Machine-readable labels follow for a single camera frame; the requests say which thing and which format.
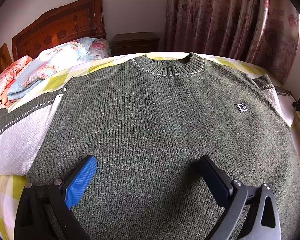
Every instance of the blue gripper pad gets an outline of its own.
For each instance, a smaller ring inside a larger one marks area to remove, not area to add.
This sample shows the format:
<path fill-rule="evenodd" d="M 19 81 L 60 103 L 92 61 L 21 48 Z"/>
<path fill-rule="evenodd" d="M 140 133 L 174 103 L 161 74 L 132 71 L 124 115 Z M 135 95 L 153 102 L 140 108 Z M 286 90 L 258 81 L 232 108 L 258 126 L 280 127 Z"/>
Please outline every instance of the blue gripper pad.
<path fill-rule="evenodd" d="M 68 209 L 79 203 L 92 177 L 97 172 L 97 166 L 97 159 L 91 156 L 66 188 L 65 202 Z"/>

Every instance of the silver bolt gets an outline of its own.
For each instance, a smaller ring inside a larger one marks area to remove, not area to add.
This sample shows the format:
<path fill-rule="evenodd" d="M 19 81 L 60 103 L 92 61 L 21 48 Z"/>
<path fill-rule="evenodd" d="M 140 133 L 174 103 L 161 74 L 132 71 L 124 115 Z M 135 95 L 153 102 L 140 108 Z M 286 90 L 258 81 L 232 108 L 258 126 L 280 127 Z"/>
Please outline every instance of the silver bolt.
<path fill-rule="evenodd" d="M 62 179 L 56 179 L 53 183 L 54 185 L 60 185 L 62 183 Z"/>
<path fill-rule="evenodd" d="M 241 185 L 242 185 L 242 182 L 241 182 L 240 180 L 238 180 L 238 179 L 235 179 L 235 180 L 233 181 L 233 183 L 234 183 L 236 186 L 241 186 Z"/>
<path fill-rule="evenodd" d="M 27 184 L 25 184 L 25 188 L 31 188 L 32 187 L 32 183 L 28 182 Z"/>
<path fill-rule="evenodd" d="M 270 189 L 270 186 L 266 183 L 264 183 L 263 186 L 265 186 L 267 189 Z"/>

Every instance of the logo patch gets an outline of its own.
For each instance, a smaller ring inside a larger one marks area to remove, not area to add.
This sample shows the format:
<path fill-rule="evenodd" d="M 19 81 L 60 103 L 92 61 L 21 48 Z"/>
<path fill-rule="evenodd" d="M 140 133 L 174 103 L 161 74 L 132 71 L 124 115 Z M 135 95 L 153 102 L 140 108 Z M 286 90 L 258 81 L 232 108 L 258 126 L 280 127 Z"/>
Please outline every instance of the logo patch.
<path fill-rule="evenodd" d="M 248 112 L 249 109 L 244 103 L 236 104 L 241 113 Z"/>

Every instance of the curtain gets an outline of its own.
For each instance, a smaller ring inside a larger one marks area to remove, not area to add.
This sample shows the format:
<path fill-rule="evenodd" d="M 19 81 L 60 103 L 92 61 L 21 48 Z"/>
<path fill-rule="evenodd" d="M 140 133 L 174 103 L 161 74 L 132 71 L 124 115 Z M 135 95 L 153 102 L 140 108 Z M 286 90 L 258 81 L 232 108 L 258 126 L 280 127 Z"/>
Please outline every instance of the curtain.
<path fill-rule="evenodd" d="M 284 83 L 299 38 L 289 0 L 167 0 L 165 50 L 261 66 Z"/>

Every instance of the ribbed collar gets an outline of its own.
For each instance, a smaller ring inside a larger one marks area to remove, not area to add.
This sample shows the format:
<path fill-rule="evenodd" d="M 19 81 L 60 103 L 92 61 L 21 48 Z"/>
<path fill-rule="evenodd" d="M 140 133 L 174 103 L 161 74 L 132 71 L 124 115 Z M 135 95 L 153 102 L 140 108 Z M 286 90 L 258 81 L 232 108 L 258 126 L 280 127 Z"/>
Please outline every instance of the ribbed collar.
<path fill-rule="evenodd" d="M 205 65 L 205 60 L 193 52 L 185 58 L 177 60 L 157 60 L 148 58 L 147 55 L 142 55 L 129 61 L 141 71 L 158 77 L 168 78 L 200 75 Z"/>

